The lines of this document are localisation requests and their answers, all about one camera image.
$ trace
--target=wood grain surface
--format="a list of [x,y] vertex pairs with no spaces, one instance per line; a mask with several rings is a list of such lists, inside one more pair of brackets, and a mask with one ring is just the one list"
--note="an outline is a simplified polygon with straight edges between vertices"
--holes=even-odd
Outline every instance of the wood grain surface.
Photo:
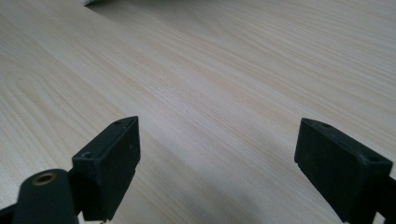
[[293,161],[300,119],[396,161],[395,12],[395,0],[0,0],[0,207],[139,116],[142,160],[112,223],[341,223]]

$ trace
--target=mounting hole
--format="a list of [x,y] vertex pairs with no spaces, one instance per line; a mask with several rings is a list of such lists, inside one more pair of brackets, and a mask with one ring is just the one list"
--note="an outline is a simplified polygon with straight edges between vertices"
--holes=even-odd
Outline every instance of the mounting hole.
[[55,173],[45,173],[33,179],[33,185],[42,186],[52,182],[56,178]]
[[92,153],[91,152],[84,152],[81,155],[82,158],[91,158],[92,157]]

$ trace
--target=screw hole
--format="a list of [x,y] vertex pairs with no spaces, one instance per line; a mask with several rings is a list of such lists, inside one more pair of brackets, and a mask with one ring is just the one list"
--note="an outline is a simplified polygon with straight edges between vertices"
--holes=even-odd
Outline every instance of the screw hole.
[[92,153],[91,152],[84,152],[81,155],[82,158],[91,158],[92,157]]
[[46,185],[46,184],[52,182],[55,178],[56,178],[55,173],[45,173],[43,175],[36,177],[33,180],[33,185],[36,185],[36,186]]

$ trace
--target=wooden table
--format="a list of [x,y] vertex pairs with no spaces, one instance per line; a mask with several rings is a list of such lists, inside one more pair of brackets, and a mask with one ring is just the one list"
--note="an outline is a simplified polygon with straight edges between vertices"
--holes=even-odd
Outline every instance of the wooden table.
[[0,207],[137,115],[142,160],[112,223],[341,223],[293,161],[300,120],[396,161],[395,12],[394,0],[0,1]]

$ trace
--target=black clamp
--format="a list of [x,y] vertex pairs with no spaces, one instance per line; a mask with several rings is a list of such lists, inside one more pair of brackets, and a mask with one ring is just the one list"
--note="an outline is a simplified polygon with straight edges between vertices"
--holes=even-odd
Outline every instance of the black clamp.
[[294,160],[343,222],[396,223],[392,162],[329,124],[302,119]]
[[17,203],[0,211],[2,224],[75,224],[111,220],[140,161],[138,117],[110,124],[73,158],[73,168],[27,178]]

